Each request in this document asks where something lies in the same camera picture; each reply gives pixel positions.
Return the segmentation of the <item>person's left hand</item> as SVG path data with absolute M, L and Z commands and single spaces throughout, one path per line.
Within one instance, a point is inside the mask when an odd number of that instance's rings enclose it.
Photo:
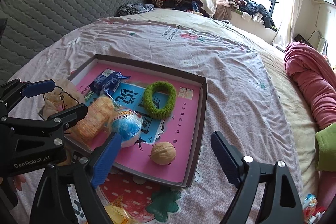
M 13 177 L 14 186 L 18 191 L 22 191 L 22 184 L 26 182 L 26 178 L 23 174 Z

